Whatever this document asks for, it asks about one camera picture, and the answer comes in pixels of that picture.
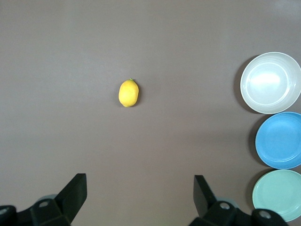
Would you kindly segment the blue round plate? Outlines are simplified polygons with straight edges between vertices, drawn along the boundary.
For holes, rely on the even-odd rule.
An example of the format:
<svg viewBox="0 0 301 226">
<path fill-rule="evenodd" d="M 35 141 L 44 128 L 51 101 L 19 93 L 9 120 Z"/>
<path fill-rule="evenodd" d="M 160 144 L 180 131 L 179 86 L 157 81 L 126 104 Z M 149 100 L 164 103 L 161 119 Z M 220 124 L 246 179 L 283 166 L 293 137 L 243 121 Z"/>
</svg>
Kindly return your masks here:
<svg viewBox="0 0 301 226">
<path fill-rule="evenodd" d="M 301 165 L 301 114 L 277 113 L 259 127 L 255 137 L 259 158 L 275 169 Z"/>
</svg>

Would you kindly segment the yellow lemon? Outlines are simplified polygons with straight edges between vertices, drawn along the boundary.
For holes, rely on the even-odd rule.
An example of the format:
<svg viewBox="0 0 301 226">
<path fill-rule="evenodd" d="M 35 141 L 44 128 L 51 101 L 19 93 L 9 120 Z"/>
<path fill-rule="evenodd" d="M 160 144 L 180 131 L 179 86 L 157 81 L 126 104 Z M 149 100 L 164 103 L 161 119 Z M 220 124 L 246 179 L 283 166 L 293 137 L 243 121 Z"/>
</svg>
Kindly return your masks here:
<svg viewBox="0 0 301 226">
<path fill-rule="evenodd" d="M 139 87 L 133 79 L 124 81 L 119 88 L 119 102 L 124 107 L 132 107 L 136 104 L 139 95 Z"/>
</svg>

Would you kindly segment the mint green round plate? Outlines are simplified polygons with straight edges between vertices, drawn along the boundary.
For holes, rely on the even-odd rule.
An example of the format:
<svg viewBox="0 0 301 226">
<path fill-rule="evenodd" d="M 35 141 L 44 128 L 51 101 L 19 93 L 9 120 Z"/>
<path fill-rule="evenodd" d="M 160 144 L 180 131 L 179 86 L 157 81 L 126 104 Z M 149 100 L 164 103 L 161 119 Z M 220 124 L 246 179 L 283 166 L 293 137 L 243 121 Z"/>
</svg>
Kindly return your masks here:
<svg viewBox="0 0 301 226">
<path fill-rule="evenodd" d="M 286 222 L 301 217 L 301 174 L 288 169 L 264 174 L 253 187 L 252 201 L 256 209 L 272 210 Z"/>
</svg>

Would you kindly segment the off-white round plate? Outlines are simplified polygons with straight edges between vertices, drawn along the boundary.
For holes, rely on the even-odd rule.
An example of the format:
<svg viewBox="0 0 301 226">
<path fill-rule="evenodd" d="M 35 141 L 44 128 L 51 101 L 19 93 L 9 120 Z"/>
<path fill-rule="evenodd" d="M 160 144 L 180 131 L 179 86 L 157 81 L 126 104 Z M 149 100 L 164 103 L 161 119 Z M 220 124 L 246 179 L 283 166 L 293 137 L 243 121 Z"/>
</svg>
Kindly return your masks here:
<svg viewBox="0 0 301 226">
<path fill-rule="evenodd" d="M 261 54 L 242 72 L 240 92 L 244 102 L 258 113 L 285 111 L 301 95 L 301 66 L 285 53 Z"/>
</svg>

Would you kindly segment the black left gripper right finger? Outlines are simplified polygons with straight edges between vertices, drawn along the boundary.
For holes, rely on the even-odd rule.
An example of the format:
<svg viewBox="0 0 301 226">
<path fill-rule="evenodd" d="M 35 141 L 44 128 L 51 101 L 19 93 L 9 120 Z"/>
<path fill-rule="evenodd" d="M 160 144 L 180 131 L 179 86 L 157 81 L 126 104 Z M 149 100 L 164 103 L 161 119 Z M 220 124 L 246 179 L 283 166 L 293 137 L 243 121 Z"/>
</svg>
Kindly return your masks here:
<svg viewBox="0 0 301 226">
<path fill-rule="evenodd" d="M 254 209 L 248 215 L 230 202 L 217 200 L 202 175 L 194 176 L 193 201 L 198 217 L 189 226 L 289 226 L 271 210 Z"/>
</svg>

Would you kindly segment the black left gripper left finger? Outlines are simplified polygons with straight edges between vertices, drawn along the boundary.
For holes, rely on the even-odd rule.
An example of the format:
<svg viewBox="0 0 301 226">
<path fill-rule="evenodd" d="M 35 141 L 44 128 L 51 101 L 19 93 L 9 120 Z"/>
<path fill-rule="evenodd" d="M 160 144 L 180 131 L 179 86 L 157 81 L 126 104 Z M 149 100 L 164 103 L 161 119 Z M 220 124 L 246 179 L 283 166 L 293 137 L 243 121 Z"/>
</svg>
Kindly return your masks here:
<svg viewBox="0 0 301 226">
<path fill-rule="evenodd" d="M 79 173 L 59 194 L 44 196 L 21 212 L 0 206 L 0 226 L 71 226 L 86 198 L 87 176 Z"/>
</svg>

